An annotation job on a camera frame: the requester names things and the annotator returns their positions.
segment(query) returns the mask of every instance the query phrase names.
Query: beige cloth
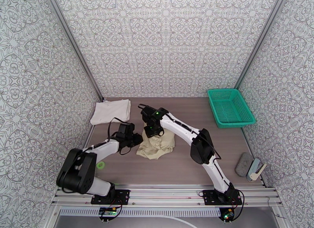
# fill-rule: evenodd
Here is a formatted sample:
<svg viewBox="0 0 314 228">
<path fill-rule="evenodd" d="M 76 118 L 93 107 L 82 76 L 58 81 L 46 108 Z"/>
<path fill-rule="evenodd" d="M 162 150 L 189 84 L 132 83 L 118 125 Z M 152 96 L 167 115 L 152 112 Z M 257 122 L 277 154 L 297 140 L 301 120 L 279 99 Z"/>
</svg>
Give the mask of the beige cloth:
<svg viewBox="0 0 314 228">
<path fill-rule="evenodd" d="M 140 144 L 136 154 L 148 159 L 158 159 L 162 155 L 171 153 L 175 146 L 174 133 L 164 129 L 164 135 L 148 138 L 145 131 L 142 133 L 143 142 Z"/>
</svg>

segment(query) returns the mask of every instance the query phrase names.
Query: white cable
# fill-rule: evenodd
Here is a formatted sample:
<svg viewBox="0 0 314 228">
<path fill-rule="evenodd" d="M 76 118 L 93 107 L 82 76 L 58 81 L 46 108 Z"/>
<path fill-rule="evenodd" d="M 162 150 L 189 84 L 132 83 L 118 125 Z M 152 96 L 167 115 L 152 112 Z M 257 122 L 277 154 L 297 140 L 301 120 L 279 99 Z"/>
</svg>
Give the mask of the white cable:
<svg viewBox="0 0 314 228">
<path fill-rule="evenodd" d="M 168 218 L 168 219 L 172 219 L 172 220 L 175 220 L 175 221 L 180 221 L 182 223 L 185 223 L 187 224 L 188 226 L 190 227 L 193 227 L 193 228 L 197 228 L 196 226 L 194 226 L 193 224 L 185 221 L 185 220 L 182 220 L 182 219 L 179 219 L 179 218 L 176 218 L 176 217 L 172 217 L 172 216 L 158 216 L 158 218 Z"/>
</svg>

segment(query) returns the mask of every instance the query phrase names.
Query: black mounting plate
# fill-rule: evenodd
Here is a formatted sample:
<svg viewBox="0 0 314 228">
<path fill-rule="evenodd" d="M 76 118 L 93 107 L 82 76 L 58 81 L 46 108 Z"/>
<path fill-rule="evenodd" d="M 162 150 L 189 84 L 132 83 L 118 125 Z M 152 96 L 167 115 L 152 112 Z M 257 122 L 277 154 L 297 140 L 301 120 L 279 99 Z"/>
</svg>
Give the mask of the black mounting plate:
<svg viewBox="0 0 314 228">
<path fill-rule="evenodd" d="M 116 197 L 114 202 L 112 203 L 112 200 L 109 200 L 107 197 L 94 195 L 91 199 L 91 204 L 93 205 L 127 205 L 129 202 L 130 197 L 130 190 L 115 190 L 116 191 Z"/>
<path fill-rule="evenodd" d="M 223 199 L 219 198 L 215 190 L 203 190 L 203 198 L 206 206 L 232 206 L 231 202 L 225 202 Z M 242 200 L 238 190 L 234 191 L 232 203 L 233 205 L 242 205 Z"/>
</svg>

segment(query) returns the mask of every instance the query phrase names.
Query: table surface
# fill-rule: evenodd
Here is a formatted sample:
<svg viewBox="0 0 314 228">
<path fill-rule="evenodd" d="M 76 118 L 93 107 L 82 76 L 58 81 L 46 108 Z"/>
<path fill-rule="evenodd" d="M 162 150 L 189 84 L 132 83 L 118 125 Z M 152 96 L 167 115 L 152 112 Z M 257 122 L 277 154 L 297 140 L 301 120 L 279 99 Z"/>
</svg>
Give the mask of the table surface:
<svg viewBox="0 0 314 228">
<path fill-rule="evenodd" d="M 108 101 L 122 98 L 107 98 Z M 245 177 L 239 177 L 234 169 L 248 146 L 240 128 L 219 129 L 212 114 L 208 98 L 128 98 L 131 100 L 129 122 L 135 124 L 135 132 L 142 134 L 144 123 L 138 104 L 154 108 L 163 107 L 176 118 L 197 129 L 209 131 L 217 152 L 222 157 L 218 161 L 226 177 L 235 185 L 252 184 Z M 111 133 L 117 131 L 119 123 L 112 123 Z M 97 144 L 107 138 L 108 124 L 96 125 L 89 145 Z M 190 146 L 175 136 L 172 153 L 158 160 L 149 160 L 136 155 L 138 146 L 127 155 L 115 153 L 105 158 L 105 168 L 97 170 L 97 176 L 116 184 L 212 184 L 204 168 L 190 157 Z"/>
</svg>

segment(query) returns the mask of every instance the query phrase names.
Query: green sticker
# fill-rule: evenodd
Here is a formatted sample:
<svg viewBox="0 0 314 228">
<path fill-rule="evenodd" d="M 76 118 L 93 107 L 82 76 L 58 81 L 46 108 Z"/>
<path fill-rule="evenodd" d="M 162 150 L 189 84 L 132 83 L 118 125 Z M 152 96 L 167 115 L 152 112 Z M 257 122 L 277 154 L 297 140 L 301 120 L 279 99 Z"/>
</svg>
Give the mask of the green sticker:
<svg viewBox="0 0 314 228">
<path fill-rule="evenodd" d="M 105 167 L 105 163 L 103 161 L 100 161 L 99 163 L 97 163 L 96 167 L 97 169 L 103 169 Z"/>
</svg>

